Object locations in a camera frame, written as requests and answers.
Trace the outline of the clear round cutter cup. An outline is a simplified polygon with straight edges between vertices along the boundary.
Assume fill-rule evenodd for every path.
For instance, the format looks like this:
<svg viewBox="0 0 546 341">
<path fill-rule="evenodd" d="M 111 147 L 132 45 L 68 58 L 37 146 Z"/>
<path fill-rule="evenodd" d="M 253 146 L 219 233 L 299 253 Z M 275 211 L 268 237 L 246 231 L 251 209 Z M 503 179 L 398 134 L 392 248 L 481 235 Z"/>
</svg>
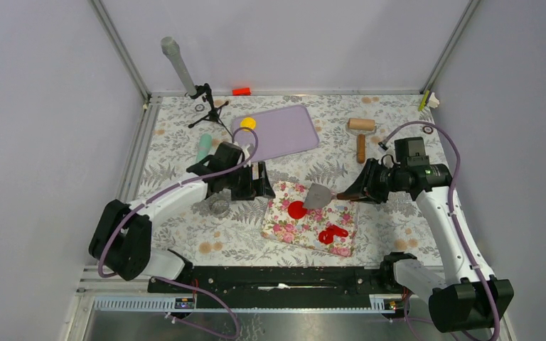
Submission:
<svg viewBox="0 0 546 341">
<path fill-rule="evenodd" d="M 230 199 L 224 196 L 212 196 L 208 199 L 209 213 L 219 219 L 230 213 Z"/>
</svg>

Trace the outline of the red dough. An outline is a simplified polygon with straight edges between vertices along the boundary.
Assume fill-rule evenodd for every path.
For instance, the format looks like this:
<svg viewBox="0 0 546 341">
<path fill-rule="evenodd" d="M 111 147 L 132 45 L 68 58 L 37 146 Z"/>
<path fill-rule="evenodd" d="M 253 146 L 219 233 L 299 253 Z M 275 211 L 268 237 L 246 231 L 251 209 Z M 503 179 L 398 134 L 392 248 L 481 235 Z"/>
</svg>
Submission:
<svg viewBox="0 0 546 341">
<path fill-rule="evenodd" d="M 304 207 L 304 203 L 299 200 L 291 202 L 288 206 L 288 215 L 294 220 L 300 220 L 305 217 L 307 212 L 308 210 Z"/>
</svg>

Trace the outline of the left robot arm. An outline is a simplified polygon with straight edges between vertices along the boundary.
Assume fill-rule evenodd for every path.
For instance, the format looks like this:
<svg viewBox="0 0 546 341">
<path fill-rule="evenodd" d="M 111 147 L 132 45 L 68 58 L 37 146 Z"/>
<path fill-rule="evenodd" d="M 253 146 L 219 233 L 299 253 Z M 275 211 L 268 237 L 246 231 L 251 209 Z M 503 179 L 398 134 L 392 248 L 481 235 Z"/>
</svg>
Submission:
<svg viewBox="0 0 546 341">
<path fill-rule="evenodd" d="M 224 190 L 234 201 L 273 199 L 274 190 L 263 161 L 249 163 L 251 154 L 228 142 L 188 167 L 179 181 L 145 200 L 106 204 L 88 247 L 102 269 L 125 281 L 138 276 L 164 278 L 176 292 L 188 289 L 188 260 L 174 251 L 155 249 L 152 230 L 191 205 Z"/>
</svg>

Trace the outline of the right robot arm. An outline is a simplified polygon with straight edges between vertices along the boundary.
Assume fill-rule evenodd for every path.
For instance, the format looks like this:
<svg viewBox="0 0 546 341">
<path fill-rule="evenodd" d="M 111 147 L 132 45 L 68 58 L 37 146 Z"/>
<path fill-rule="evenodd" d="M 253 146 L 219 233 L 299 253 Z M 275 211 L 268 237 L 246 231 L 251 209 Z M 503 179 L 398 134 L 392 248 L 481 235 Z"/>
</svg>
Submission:
<svg viewBox="0 0 546 341">
<path fill-rule="evenodd" d="M 439 332 L 497 330 L 513 299 L 508 279 L 499 279 L 474 242 L 463 218 L 447 166 L 432 164 L 421 137 L 395 141 L 392 167 L 369 158 L 339 200 L 382 204 L 390 193 L 407 193 L 427 221 L 444 267 L 438 276 L 416 256 L 394 251 L 380 263 L 378 282 L 388 292 L 405 289 L 428 305 Z"/>
</svg>

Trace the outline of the metal dough scraper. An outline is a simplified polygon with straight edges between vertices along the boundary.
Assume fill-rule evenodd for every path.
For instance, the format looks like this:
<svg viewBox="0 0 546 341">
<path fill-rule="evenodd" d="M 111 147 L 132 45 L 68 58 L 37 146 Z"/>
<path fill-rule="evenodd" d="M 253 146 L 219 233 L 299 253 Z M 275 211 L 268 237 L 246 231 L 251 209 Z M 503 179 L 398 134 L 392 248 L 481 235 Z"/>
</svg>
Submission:
<svg viewBox="0 0 546 341">
<path fill-rule="evenodd" d="M 359 197 L 352 193 L 334 191 L 324 185 L 313 183 L 303 201 L 303 208 L 318 210 L 323 208 L 351 207 L 358 205 Z"/>
</svg>

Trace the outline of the floral tray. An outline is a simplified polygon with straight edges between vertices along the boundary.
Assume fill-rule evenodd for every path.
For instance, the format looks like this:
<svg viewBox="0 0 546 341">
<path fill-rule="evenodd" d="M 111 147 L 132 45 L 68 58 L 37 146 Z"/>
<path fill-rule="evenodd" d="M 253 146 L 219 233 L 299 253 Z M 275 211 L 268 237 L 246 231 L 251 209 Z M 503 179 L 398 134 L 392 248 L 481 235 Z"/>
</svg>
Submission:
<svg viewBox="0 0 546 341">
<path fill-rule="evenodd" d="M 358 231 L 358 205 L 308 210 L 305 217 L 294 220 L 288 215 L 288 206 L 293 201 L 303 202 L 308 189 L 301 183 L 288 181 L 275 183 L 273 190 L 276 197 L 268 202 L 262 221 L 261 235 L 266 239 L 305 249 L 342 257 L 351 256 Z M 336 237 L 329 245 L 320 243 L 319 233 L 331 224 L 346 229 L 349 236 Z"/>
</svg>

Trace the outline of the wooden dough roller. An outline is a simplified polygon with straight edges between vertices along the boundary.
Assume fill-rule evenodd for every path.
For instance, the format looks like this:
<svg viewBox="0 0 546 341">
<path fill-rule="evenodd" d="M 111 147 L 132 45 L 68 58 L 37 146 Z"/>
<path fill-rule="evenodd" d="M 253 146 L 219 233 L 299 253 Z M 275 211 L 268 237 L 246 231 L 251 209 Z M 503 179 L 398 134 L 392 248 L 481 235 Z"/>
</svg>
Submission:
<svg viewBox="0 0 546 341">
<path fill-rule="evenodd" d="M 350 130 L 373 131 L 375 128 L 375 120 L 350 118 L 348 120 L 347 127 Z M 364 163 L 366 160 L 365 134 L 357 135 L 356 160 L 359 164 Z"/>
</svg>

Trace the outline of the red dough ring scrap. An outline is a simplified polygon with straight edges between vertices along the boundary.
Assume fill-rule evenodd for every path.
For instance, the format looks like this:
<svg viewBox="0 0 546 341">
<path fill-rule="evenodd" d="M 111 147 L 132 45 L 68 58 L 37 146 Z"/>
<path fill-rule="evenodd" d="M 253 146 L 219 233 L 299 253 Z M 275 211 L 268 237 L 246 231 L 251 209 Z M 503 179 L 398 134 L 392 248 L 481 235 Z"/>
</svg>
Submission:
<svg viewBox="0 0 546 341">
<path fill-rule="evenodd" d="M 349 236 L 349 233 L 346 229 L 340 228 L 337 225 L 331 224 L 321 231 L 318 235 L 318 240 L 320 243 L 329 245 L 332 244 L 336 237 L 346 238 Z"/>
</svg>

